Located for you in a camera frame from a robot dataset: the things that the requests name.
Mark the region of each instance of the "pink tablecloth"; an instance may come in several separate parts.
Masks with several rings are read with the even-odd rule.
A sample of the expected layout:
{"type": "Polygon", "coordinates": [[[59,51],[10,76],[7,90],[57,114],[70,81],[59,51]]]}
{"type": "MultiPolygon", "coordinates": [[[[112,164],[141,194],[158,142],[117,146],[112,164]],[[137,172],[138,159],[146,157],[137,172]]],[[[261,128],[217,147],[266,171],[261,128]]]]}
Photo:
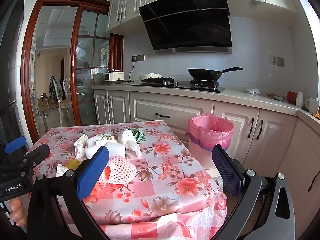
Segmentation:
{"type": "Polygon", "coordinates": [[[140,143],[142,157],[126,150],[138,172],[131,183],[107,184],[84,199],[98,224],[112,239],[210,239],[225,220],[226,196],[164,121],[53,128],[32,148],[45,143],[51,151],[35,176],[55,176],[58,163],[75,158],[73,142],[83,133],[90,138],[107,131],[117,138],[125,127],[143,130],[147,138],[140,143]]]}

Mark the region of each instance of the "finger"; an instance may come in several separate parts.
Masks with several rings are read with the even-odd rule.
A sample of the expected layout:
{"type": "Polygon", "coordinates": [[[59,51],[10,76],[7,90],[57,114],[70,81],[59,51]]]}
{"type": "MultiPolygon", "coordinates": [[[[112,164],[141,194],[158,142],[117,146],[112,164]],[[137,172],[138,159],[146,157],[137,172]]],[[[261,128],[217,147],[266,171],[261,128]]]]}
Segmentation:
{"type": "Polygon", "coordinates": [[[20,208],[17,211],[10,213],[10,218],[14,222],[17,222],[17,221],[21,220],[23,218],[23,216],[24,216],[23,208],[20,208]]]}
{"type": "Polygon", "coordinates": [[[19,220],[18,222],[16,222],[16,225],[18,227],[24,227],[27,225],[27,219],[26,216],[23,216],[23,218],[21,220],[19,220]]]}
{"type": "Polygon", "coordinates": [[[20,198],[17,197],[17,198],[11,199],[9,202],[9,205],[10,205],[12,211],[17,211],[22,206],[22,202],[21,202],[20,198]]]}

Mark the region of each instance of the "red cup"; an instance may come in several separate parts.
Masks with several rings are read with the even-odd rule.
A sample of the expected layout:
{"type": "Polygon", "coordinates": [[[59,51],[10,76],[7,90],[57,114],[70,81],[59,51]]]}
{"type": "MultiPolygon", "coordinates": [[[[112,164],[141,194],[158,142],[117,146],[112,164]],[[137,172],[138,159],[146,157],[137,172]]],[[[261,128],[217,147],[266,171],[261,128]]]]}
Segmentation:
{"type": "Polygon", "coordinates": [[[298,94],[296,92],[289,91],[287,93],[288,102],[295,105],[296,104],[297,95],[298,94]]]}

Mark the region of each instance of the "electrical outlet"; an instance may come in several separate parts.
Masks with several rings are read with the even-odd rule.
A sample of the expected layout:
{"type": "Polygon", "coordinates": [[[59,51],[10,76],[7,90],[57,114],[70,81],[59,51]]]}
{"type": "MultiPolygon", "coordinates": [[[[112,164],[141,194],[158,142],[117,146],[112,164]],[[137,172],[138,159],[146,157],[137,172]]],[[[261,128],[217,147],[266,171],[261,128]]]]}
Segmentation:
{"type": "Polygon", "coordinates": [[[143,61],[145,60],[145,55],[142,54],[142,55],[137,55],[137,56],[132,56],[132,61],[133,62],[136,62],[136,61],[143,61]]]}
{"type": "Polygon", "coordinates": [[[280,67],[284,67],[284,60],[281,57],[277,57],[277,65],[280,67]]]}
{"type": "Polygon", "coordinates": [[[270,55],[270,64],[277,65],[277,57],[270,55]]]}

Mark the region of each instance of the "range hood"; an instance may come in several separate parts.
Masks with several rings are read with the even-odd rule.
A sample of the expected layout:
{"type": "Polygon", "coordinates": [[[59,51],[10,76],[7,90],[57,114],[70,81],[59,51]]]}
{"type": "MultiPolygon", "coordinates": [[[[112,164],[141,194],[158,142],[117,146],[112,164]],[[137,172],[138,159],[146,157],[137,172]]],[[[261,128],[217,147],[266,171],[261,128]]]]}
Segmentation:
{"type": "Polygon", "coordinates": [[[227,0],[158,0],[139,10],[156,54],[232,53],[227,0]]]}

